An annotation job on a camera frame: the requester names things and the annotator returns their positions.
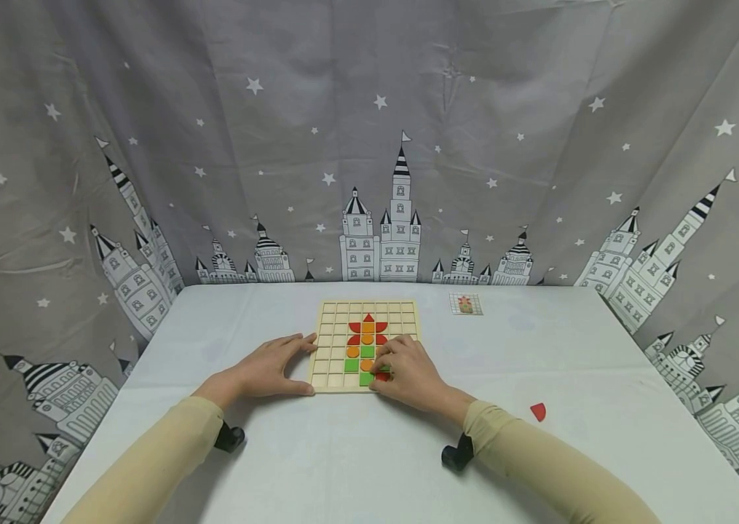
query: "white table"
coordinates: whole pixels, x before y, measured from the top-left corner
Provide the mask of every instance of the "white table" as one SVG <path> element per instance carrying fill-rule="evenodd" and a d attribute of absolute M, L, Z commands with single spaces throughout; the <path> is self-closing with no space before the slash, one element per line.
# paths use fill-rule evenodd
<path fill-rule="evenodd" d="M 448 293 L 485 315 L 454 316 Z M 187 287 L 43 519 L 59 523 L 90 485 L 182 396 L 266 338 L 315 329 L 324 299 L 413 298 L 445 379 L 540 424 L 610 469 L 663 523 L 739 523 L 739 477 L 588 289 L 314 283 Z M 307 360 L 291 371 L 307 379 Z M 167 523 L 551 523 L 522 487 L 473 462 L 440 464 L 459 433 L 374 394 L 244 403 L 248 441 L 214 450 L 183 481 Z"/>

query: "gray curtain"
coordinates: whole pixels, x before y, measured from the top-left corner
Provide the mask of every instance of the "gray curtain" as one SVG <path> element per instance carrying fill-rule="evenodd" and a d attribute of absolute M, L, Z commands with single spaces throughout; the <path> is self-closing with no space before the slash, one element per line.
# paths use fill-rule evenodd
<path fill-rule="evenodd" d="M 333 280 L 593 287 L 739 472 L 739 0 L 0 1 L 0 520 L 184 285 Z"/>

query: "pointed roof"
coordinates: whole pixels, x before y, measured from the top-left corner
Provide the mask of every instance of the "pointed roof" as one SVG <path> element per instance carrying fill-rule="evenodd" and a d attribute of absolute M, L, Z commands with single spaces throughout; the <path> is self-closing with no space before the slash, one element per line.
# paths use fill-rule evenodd
<path fill-rule="evenodd" d="M 617 231 L 622 233 L 634 233 L 636 232 L 636 214 L 640 212 L 640 206 L 636 206 L 632 211 L 632 214 L 628 216 L 626 220 L 617 227 Z"/>
<path fill-rule="evenodd" d="M 367 215 L 367 209 L 363 207 L 363 203 L 357 197 L 357 188 L 352 188 L 352 199 L 346 205 L 347 215 Z"/>
<path fill-rule="evenodd" d="M 395 170 L 392 171 L 392 176 L 402 175 L 410 176 L 410 169 L 407 167 L 407 158 L 404 156 L 404 147 L 398 149 L 398 160 L 395 161 Z"/>

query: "star print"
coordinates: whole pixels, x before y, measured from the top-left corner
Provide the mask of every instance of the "star print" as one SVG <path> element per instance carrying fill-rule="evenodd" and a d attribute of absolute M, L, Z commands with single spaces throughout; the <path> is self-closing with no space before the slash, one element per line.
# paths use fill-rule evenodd
<path fill-rule="evenodd" d="M 60 116 L 60 111 L 55 109 L 55 104 L 43 104 L 46 106 L 46 115 L 51 116 L 52 120 L 57 121 L 57 117 Z"/>
<path fill-rule="evenodd" d="M 69 226 L 67 226 L 65 230 L 59 231 L 59 233 L 63 235 L 64 242 L 71 242 L 72 244 L 75 243 L 75 236 L 77 235 L 77 233 L 75 231 L 72 231 Z"/>
<path fill-rule="evenodd" d="M 602 107 L 605 107 L 605 99 L 600 98 L 599 96 L 595 96 L 593 103 L 591 103 L 588 107 L 590 107 L 590 112 L 594 114 L 597 109 L 602 109 Z"/>
<path fill-rule="evenodd" d="M 726 119 L 721 123 L 719 126 L 713 126 L 716 128 L 717 134 L 716 137 L 721 137 L 722 135 L 732 135 L 733 134 L 733 128 L 735 127 L 735 124 L 729 123 Z"/>
<path fill-rule="evenodd" d="M 251 90 L 251 92 L 253 92 L 253 94 L 254 95 L 257 95 L 257 96 L 258 96 L 258 92 L 260 92 L 260 90 L 264 90 L 264 88 L 262 87 L 262 84 L 259 84 L 258 83 L 258 78 L 257 79 L 247 78 L 247 87 L 246 87 L 246 89 Z"/>

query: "beige sleeve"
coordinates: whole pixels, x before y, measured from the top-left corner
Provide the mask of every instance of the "beige sleeve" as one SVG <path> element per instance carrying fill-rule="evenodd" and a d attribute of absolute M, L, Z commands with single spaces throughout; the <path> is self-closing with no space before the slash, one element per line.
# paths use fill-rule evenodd
<path fill-rule="evenodd" d="M 214 446 L 224 412 L 205 398 L 183 398 L 84 493 L 65 524 L 152 523 L 183 477 Z"/>
<path fill-rule="evenodd" d="M 570 524 L 660 524 L 622 480 L 558 438 L 505 410 L 476 401 L 465 434 L 489 468 L 543 497 Z"/>

